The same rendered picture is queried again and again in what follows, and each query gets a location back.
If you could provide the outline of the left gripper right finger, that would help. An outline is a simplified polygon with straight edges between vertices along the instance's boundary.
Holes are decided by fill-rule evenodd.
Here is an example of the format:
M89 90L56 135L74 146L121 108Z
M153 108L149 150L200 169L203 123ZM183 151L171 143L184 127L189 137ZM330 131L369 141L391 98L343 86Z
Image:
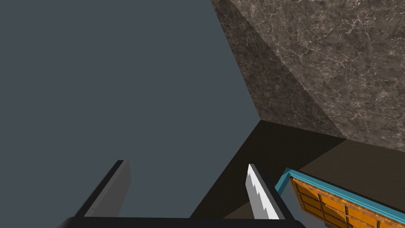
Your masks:
M275 186L257 165L248 165L245 186L255 219L294 219Z

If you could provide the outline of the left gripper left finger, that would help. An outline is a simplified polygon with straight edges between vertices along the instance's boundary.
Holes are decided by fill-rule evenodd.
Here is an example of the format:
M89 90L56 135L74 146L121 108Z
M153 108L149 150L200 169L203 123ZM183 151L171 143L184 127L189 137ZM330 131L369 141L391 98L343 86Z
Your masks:
M74 216L118 217L130 184L129 161L116 161Z

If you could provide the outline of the orange door with blue frame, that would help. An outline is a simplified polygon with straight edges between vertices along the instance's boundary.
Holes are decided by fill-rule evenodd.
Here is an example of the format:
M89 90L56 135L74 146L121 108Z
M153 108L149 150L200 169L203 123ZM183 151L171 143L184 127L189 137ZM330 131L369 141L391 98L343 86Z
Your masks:
M302 211L330 228L405 228L405 213L306 173L285 169L275 189L291 184Z

